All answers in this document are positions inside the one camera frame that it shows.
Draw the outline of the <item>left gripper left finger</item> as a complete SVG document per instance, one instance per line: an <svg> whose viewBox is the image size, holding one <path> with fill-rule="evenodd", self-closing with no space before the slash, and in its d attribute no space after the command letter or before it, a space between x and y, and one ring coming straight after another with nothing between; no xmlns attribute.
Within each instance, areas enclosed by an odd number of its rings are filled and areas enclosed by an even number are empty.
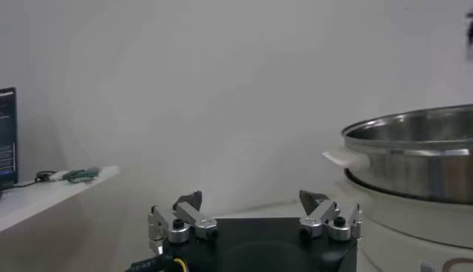
<svg viewBox="0 0 473 272"><path fill-rule="evenodd" d="M214 241L217 221L200 212L203 193L195 191L179 197L171 208L153 205L148 214L149 247L155 255L164 252L164 244L183 245L191 239Z"/></svg>

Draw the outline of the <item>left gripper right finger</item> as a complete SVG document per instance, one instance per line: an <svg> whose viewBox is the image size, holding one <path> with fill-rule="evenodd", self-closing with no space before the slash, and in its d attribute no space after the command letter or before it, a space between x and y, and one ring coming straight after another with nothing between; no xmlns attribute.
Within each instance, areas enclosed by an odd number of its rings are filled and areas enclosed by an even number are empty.
<svg viewBox="0 0 473 272"><path fill-rule="evenodd" d="M358 203L337 203L325 194L300 190L299 200L306 213L299 219L299 235L311 241L322 234L346 242L361 237L362 210Z"/></svg>

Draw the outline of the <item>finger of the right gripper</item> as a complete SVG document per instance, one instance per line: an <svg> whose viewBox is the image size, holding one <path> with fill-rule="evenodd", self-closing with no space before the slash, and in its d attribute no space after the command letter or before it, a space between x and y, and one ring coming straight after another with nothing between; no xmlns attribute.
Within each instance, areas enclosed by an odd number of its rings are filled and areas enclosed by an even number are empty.
<svg viewBox="0 0 473 272"><path fill-rule="evenodd" d="M472 59L472 28L473 28L472 11L469 11L466 14L466 19L468 21L467 28L466 28L466 58Z"/></svg>

